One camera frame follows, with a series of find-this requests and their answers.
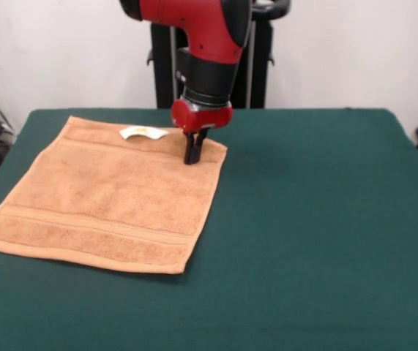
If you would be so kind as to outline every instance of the dark green table surface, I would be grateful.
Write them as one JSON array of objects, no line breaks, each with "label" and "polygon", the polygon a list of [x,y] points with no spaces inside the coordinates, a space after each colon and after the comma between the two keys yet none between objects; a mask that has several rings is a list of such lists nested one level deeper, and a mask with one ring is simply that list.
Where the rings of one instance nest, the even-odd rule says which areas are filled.
[{"label": "dark green table surface", "polygon": [[[170,123],[34,111],[0,202],[71,113]],[[0,350],[418,350],[418,153],[396,118],[251,110],[210,137],[228,156],[186,274],[0,254]]]}]

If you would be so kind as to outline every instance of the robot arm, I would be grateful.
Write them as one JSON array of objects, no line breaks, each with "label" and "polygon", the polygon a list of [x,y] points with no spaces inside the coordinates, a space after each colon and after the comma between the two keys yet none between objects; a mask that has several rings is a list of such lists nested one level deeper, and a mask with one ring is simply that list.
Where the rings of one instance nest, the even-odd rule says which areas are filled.
[{"label": "robot arm", "polygon": [[171,108],[173,123],[187,136],[184,162],[199,160],[207,129],[231,120],[230,94],[251,19],[251,0],[120,0],[136,20],[183,29],[188,48],[179,49],[176,75],[184,84]]}]

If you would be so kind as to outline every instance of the white wall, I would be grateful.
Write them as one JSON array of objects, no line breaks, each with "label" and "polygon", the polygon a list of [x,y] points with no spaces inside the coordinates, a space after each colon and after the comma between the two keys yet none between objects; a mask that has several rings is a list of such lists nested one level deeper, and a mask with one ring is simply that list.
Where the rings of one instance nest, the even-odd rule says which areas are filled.
[{"label": "white wall", "polygon": [[[149,26],[118,0],[0,0],[0,105],[154,107]],[[387,107],[418,125],[418,1],[293,0],[267,107]]]}]

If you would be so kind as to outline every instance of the orange towel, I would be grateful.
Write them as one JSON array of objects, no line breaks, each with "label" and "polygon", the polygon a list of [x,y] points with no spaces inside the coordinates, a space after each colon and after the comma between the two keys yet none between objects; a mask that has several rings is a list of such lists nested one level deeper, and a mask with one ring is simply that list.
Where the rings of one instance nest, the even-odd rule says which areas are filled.
[{"label": "orange towel", "polygon": [[128,127],[71,116],[0,205],[0,252],[117,271],[182,273],[201,234],[226,147],[122,139]]}]

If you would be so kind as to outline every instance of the table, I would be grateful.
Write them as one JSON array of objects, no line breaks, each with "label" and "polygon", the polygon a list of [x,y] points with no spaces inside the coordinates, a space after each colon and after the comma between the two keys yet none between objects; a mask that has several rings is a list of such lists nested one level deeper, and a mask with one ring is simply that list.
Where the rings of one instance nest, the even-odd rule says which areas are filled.
[{"label": "table", "polygon": [[[36,110],[0,202],[69,115],[169,126],[167,110]],[[418,350],[418,152],[386,110],[246,110],[178,276],[0,254],[0,350]]]}]

